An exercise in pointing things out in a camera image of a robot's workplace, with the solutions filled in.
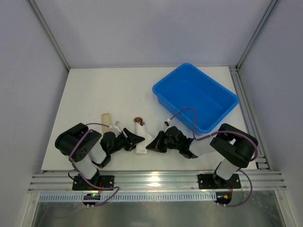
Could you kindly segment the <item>copper spoon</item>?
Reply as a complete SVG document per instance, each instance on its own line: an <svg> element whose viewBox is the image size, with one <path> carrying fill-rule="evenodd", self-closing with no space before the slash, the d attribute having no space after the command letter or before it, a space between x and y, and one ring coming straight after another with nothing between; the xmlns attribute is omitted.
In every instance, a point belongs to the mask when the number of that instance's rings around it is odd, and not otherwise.
<svg viewBox="0 0 303 227"><path fill-rule="evenodd" d="M139 124L140 126L145 125L145 122L144 122L143 118L141 118L141 117L135 117L134 122Z"/></svg>

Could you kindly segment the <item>aluminium frame post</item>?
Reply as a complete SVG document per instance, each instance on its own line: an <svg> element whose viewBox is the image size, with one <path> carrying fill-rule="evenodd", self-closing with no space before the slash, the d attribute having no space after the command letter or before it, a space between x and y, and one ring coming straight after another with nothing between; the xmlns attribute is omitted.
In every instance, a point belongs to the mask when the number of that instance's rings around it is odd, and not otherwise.
<svg viewBox="0 0 303 227"><path fill-rule="evenodd" d="M38 4L36 3L35 0L27 0L27 3L29 5L29 7L31 8L34 16L36 17L38 23L40 24L41 28L43 29L46 37L48 38L50 44L52 45L52 47L54 48L57 56L59 57L59 59L61 60L62 64L64 65L65 69L67 70L67 72L70 71L71 67L67 61L67 59L65 58L63 51L61 50L57 40L55 39L46 19L44 18Z"/></svg>
<svg viewBox="0 0 303 227"><path fill-rule="evenodd" d="M245 60L247 59L249 53L252 51L254 45L257 43L258 39L262 35L262 32L264 31L270 18L274 14L279 3L280 3L280 0L270 0L269 1L268 6L266 7L264 13L262 14L260 21L258 22L256 28L254 29L252 36L250 37L243 53L240 56L240 59L239 59L237 65L235 66L237 71L239 71L241 69L241 67L244 64Z"/></svg>

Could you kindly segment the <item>aluminium front rail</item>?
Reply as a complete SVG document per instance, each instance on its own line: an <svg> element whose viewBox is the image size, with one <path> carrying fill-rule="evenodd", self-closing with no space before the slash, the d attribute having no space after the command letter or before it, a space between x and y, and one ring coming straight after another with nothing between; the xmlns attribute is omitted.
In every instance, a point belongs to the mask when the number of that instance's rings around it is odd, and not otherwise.
<svg viewBox="0 0 303 227"><path fill-rule="evenodd" d="M104 171L113 175L114 185L123 192L197 192L199 174L209 171ZM286 182L279 171L245 170L254 191L286 190ZM70 192L72 180L67 171L33 175L28 192Z"/></svg>

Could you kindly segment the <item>blue plastic bin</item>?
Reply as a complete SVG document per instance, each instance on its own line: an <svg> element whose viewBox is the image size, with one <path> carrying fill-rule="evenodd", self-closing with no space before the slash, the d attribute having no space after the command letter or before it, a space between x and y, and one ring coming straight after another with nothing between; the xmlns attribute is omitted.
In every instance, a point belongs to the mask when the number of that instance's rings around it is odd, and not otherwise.
<svg viewBox="0 0 303 227"><path fill-rule="evenodd" d="M190 63L152 88L158 102L197 135L211 132L239 103L238 97Z"/></svg>

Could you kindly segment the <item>beige utensil holder case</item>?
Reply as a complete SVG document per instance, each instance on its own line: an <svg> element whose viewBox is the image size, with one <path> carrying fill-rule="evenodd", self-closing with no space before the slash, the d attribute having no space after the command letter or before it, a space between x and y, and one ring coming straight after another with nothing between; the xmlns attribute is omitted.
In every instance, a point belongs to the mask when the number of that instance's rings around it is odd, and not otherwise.
<svg viewBox="0 0 303 227"><path fill-rule="evenodd" d="M106 132L112 131L112 128L110 127L112 125L112 120L111 120L110 113L104 113L104 114L102 114L102 116L101 116L101 123L108 126L108 127L102 126L102 131L103 131L104 134Z"/></svg>

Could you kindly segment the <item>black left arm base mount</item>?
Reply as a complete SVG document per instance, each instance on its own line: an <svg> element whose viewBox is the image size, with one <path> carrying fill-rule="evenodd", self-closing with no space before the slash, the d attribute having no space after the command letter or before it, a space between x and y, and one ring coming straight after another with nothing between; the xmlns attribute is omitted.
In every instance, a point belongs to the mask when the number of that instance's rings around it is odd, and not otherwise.
<svg viewBox="0 0 303 227"><path fill-rule="evenodd" d="M88 180L93 186L88 184L80 175L72 177L68 173L68 177L73 180L72 190L73 191L90 191L97 190L98 188L113 188L115 177L113 175L100 175L97 172L92 179Z"/></svg>

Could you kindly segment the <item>aluminium frame post left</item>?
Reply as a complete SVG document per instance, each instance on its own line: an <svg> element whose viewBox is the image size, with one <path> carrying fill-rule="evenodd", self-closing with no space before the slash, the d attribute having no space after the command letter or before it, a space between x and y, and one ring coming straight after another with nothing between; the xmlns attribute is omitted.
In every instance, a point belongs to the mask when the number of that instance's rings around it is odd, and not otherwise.
<svg viewBox="0 0 303 227"><path fill-rule="evenodd" d="M50 44L52 45L52 47L54 48L57 56L59 57L59 59L61 60L62 64L64 65L65 69L67 70L67 72L70 71L71 67L67 61L67 59L65 58L63 51L61 50L57 40L55 39L46 19L44 18L38 4L36 3L35 0L27 0L27 3L29 5L29 7L31 8L34 16L36 17L38 23L40 24L41 28L43 29L46 37L48 38Z"/></svg>

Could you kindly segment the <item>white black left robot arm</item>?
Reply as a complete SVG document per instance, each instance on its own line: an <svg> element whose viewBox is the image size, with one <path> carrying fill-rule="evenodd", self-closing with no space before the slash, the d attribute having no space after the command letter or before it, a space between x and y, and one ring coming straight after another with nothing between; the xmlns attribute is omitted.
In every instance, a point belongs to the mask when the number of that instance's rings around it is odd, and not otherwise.
<svg viewBox="0 0 303 227"><path fill-rule="evenodd" d="M55 147L68 157L82 178L91 180L100 168L107 166L112 154L122 149L132 151L143 141L144 137L127 128L120 129L119 122L114 125L79 123L61 133Z"/></svg>

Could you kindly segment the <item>aluminium frame post right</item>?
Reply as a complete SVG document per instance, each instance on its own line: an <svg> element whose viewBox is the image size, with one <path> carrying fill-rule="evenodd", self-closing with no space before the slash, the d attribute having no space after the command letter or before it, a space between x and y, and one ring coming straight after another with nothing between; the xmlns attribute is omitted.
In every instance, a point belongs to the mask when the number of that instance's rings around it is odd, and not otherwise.
<svg viewBox="0 0 303 227"><path fill-rule="evenodd" d="M241 67L244 64L245 60L247 59L249 53L252 51L254 45L257 43L258 39L262 35L262 32L264 31L270 18L274 14L279 3L280 3L280 0L270 0L269 1L268 6L266 7L264 13L262 14L260 21L258 22L256 28L254 29L252 36L250 37L243 53L240 56L240 59L239 59L237 65L235 66L237 71L239 71L241 69Z"/></svg>

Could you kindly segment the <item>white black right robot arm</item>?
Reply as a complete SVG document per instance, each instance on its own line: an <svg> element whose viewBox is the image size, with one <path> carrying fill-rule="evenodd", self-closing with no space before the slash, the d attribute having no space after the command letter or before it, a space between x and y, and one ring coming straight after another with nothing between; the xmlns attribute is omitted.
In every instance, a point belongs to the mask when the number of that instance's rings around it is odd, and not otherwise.
<svg viewBox="0 0 303 227"><path fill-rule="evenodd" d="M253 136L224 123L211 135L196 140L186 137L175 126L168 126L146 146L147 150L166 153L177 150L187 159L194 159L206 153L218 152L224 157L211 176L211 183L218 188L227 187L232 175L246 168L258 156L258 140Z"/></svg>

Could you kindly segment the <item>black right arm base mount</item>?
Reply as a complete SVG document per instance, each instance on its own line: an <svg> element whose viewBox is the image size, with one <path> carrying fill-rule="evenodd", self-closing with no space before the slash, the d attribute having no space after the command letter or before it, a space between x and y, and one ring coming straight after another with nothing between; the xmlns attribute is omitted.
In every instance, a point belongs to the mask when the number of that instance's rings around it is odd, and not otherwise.
<svg viewBox="0 0 303 227"><path fill-rule="evenodd" d="M198 174L199 189L240 189L241 182L238 174L233 174L230 179L224 180L215 174Z"/></svg>

